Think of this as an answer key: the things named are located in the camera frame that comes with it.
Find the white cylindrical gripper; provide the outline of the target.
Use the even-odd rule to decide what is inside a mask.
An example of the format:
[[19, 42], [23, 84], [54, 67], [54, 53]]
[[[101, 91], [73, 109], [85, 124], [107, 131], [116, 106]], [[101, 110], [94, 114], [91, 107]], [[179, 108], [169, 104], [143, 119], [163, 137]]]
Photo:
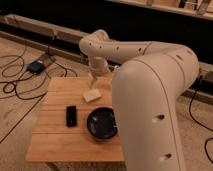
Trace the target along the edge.
[[89, 68], [91, 73], [89, 74], [90, 77], [90, 88], [98, 80], [97, 76], [102, 76], [109, 72], [109, 66], [106, 59], [102, 57], [90, 57], [89, 58]]

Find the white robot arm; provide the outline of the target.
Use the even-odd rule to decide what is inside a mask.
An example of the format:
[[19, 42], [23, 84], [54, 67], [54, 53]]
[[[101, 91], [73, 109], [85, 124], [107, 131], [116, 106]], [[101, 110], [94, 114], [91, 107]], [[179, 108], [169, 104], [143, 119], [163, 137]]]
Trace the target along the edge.
[[185, 45], [125, 42], [97, 30], [79, 42], [91, 62], [120, 64], [112, 78], [112, 107], [127, 171], [186, 171], [177, 98], [196, 80], [199, 61]]

